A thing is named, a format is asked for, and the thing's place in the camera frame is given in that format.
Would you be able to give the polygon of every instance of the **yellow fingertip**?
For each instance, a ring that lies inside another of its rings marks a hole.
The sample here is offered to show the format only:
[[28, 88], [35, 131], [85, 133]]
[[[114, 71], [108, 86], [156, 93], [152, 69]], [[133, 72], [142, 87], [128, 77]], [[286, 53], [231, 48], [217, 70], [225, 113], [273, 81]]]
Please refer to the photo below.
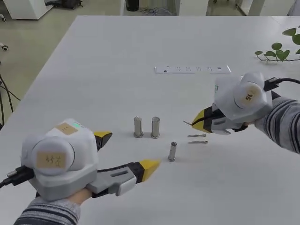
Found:
[[156, 171], [156, 169], [159, 167], [161, 160], [143, 160], [140, 162], [142, 167], [145, 169], [144, 175], [142, 177], [142, 182], [146, 181], [153, 173]]
[[110, 133], [111, 133], [110, 131], [96, 131], [96, 132], [94, 132], [94, 135], [98, 136], [98, 137], [104, 137], [105, 135], [110, 134]]
[[[196, 120], [203, 118], [204, 117], [204, 110], [202, 110], [201, 112], [199, 112], [199, 114], [196, 116], [196, 118], [193, 120], [192, 123], [194, 123]], [[198, 122], [195, 125], [192, 126], [192, 128], [196, 129], [196, 130], [200, 130], [203, 131], [205, 133], [211, 133], [210, 131], [204, 129], [204, 121]]]

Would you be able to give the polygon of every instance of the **green plant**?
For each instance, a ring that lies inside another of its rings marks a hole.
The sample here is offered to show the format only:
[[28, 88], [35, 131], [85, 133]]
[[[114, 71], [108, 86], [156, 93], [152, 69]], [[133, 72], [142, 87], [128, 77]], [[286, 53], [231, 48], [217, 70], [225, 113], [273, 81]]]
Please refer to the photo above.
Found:
[[[283, 35], [286, 36], [291, 36], [292, 37], [292, 41], [296, 44], [296, 45], [300, 45], [300, 34], [296, 34], [297, 28], [291, 28], [288, 30], [285, 30], [282, 32]], [[263, 51], [256, 51], [255, 55], [257, 56], [257, 58], [260, 61], [299, 61], [300, 59], [297, 60], [288, 60], [287, 57], [290, 55], [291, 51], [290, 50], [282, 50], [282, 44], [279, 42], [276, 42], [274, 44], [272, 44], [272, 49], [273, 51], [266, 51], [265, 54], [263, 54]], [[266, 59], [262, 59], [259, 57], [259, 55], [263, 54]], [[295, 53], [296, 55], [300, 54], [300, 49], [298, 51], [296, 51]], [[274, 57], [276, 58], [275, 60], [270, 60], [268, 57]]]

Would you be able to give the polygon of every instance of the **silver standing cylinder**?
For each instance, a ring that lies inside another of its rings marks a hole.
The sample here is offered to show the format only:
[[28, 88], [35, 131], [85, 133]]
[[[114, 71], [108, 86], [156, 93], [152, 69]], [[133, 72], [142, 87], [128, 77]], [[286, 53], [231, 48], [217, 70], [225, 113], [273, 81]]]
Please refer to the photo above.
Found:
[[177, 143], [172, 142], [171, 143], [171, 148], [170, 148], [170, 153], [169, 153], [169, 156], [168, 156], [169, 162], [174, 162], [175, 161], [176, 147], [177, 147]]
[[152, 118], [152, 132], [151, 132], [151, 137], [152, 138], [158, 138], [159, 137], [159, 122], [160, 118], [159, 117], [153, 117]]
[[135, 138], [143, 137], [144, 133], [142, 132], [142, 119], [136, 116], [134, 119], [135, 122], [135, 131], [133, 133]]

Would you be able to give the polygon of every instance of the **striped sleeve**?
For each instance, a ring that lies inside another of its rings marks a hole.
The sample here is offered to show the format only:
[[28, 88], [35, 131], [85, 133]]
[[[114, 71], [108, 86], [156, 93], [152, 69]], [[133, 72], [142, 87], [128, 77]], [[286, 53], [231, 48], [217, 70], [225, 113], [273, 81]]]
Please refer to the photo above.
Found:
[[273, 109], [255, 126], [277, 145], [300, 154], [300, 103], [285, 97], [273, 100]]
[[80, 206], [67, 199], [46, 202], [41, 197], [33, 200], [14, 225], [76, 225]]

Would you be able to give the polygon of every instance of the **electrical socket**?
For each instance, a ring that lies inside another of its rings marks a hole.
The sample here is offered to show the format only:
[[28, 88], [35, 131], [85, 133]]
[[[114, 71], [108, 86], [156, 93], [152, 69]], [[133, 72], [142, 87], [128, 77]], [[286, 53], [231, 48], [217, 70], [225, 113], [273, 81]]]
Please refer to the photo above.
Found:
[[197, 74], [201, 72], [210, 74], [230, 74], [229, 66], [200, 66], [200, 67], [155, 67], [156, 74]]

